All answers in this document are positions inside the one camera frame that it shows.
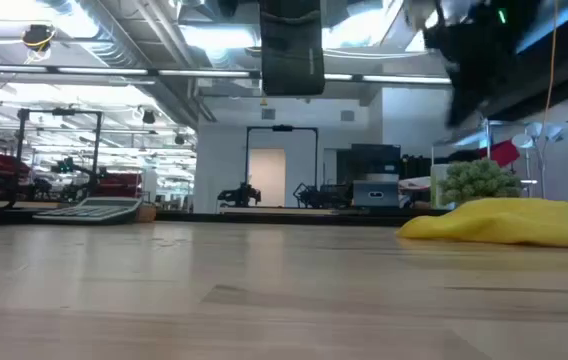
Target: metal frame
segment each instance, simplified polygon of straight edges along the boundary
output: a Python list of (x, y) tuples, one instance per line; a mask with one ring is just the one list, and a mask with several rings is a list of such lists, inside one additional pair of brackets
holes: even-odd
[(315, 188), (317, 188), (317, 157), (319, 151), (319, 130), (316, 127), (296, 127), (296, 126), (248, 126), (246, 127), (246, 154), (244, 160), (244, 182), (248, 184), (248, 163), (249, 163), (249, 151), (250, 151), (250, 138), (251, 131), (253, 130), (271, 130), (273, 132), (293, 132), (295, 130), (301, 131), (312, 131), (315, 133)]
[(29, 120), (31, 113), (36, 114), (53, 114), (53, 115), (76, 115), (76, 114), (87, 114), (95, 115), (97, 118), (97, 124), (95, 126), (95, 146), (93, 147), (93, 167), (94, 173), (97, 173), (97, 156), (99, 154), (100, 147), (100, 137), (102, 133), (102, 119), (104, 113), (101, 111), (91, 111), (91, 110), (75, 110), (75, 109), (27, 109), (22, 108), (17, 111), (17, 117), (20, 119), (20, 128), (17, 132), (17, 154), (16, 154), (16, 171), (19, 175), (19, 164), (22, 162), (22, 143), (24, 142), (24, 133), (26, 132), (26, 121)]

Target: orange cable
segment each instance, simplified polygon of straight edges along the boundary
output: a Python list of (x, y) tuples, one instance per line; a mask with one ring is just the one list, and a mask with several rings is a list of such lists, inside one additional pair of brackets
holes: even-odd
[(555, 49), (557, 45), (557, 18), (559, 13), (559, 0), (555, 0), (555, 10), (553, 15), (553, 42), (551, 46), (551, 79), (548, 85), (548, 95), (546, 97), (546, 108), (544, 109), (544, 120), (542, 122), (542, 130), (540, 136), (544, 134), (546, 123), (548, 122), (549, 110), (551, 108), (551, 96), (553, 95), (553, 83), (555, 82)]

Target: air duct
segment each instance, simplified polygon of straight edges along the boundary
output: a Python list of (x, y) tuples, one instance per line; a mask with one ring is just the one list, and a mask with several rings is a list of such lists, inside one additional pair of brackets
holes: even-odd
[[(80, 8), (99, 27), (96, 40), (111, 40), (108, 44), (83, 44), (82, 46), (101, 59), (106, 65), (113, 68), (152, 67), (151, 61), (144, 55), (130, 36), (124, 31), (113, 15), (100, 1), (95, 0), (37, 0), (38, 3), (55, 9), (60, 15), (72, 15), (73, 3)], [(193, 107), (197, 104), (187, 97), (187, 89), (175, 89), (162, 80), (154, 85), (141, 86), (160, 104), (171, 104), (164, 110), (171, 118), (178, 122), (197, 128), (198, 111)]]
[(169, 0), (169, 4), (173, 7), (177, 7), (178, 4), (191, 7), (211, 20), (221, 20), (222, 11), (218, 1), (219, 0)]

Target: black monitor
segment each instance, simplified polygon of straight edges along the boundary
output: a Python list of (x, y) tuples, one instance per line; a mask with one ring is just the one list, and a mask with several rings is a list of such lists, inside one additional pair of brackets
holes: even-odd
[(397, 145), (354, 144), (351, 166), (359, 174), (399, 174), (401, 148)]

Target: ceiling light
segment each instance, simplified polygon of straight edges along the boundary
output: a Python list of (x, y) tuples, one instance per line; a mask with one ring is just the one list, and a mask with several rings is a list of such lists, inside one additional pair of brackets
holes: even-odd
[(186, 43), (204, 50), (240, 49), (257, 45), (252, 32), (239, 27), (180, 26)]
[(353, 75), (347, 74), (324, 74), (324, 78), (326, 80), (333, 80), (333, 81), (351, 81), (353, 80)]
[(381, 9), (373, 9), (353, 15), (328, 31), (324, 31), (323, 43), (326, 44), (325, 47), (327, 48), (369, 45), (371, 32), (362, 31), (362, 29), (371, 29), (371, 26), (379, 25), (382, 19)]
[(76, 1), (66, 1), (62, 15), (55, 8), (36, 0), (0, 0), (0, 20), (52, 23), (67, 35), (94, 37), (99, 27)]
[(126, 85), (155, 85), (157, 82), (155, 80), (138, 80), (138, 79), (118, 79), (109, 78), (109, 85), (116, 86), (126, 86)]
[(145, 69), (59, 67), (57, 68), (57, 71), (63, 74), (76, 74), (76, 75), (121, 75), (121, 76), (148, 75), (148, 70)]
[[(0, 126), (0, 131), (18, 131), (20, 128), (17, 126)], [(51, 127), (27, 127), (24, 128), (25, 132), (38, 131), (38, 132), (50, 132), (50, 133), (82, 133), (82, 132), (95, 132), (95, 129), (90, 128), (51, 128)], [(156, 130), (126, 130), (126, 129), (102, 129), (100, 131), (102, 134), (125, 134), (125, 135), (159, 135)], [(173, 132), (164, 133), (164, 135), (172, 135)]]
[(427, 84), (450, 85), (448, 78), (422, 77), (422, 76), (395, 76), (395, 75), (364, 75), (362, 81), (373, 83), (399, 83), (399, 84)]
[(32, 66), (32, 65), (0, 65), (0, 72), (10, 72), (10, 73), (46, 73), (48, 69), (44, 66)]
[(248, 71), (160, 70), (159, 74), (164, 76), (188, 76), (188, 77), (235, 78), (235, 79), (246, 79), (251, 77), (251, 74)]

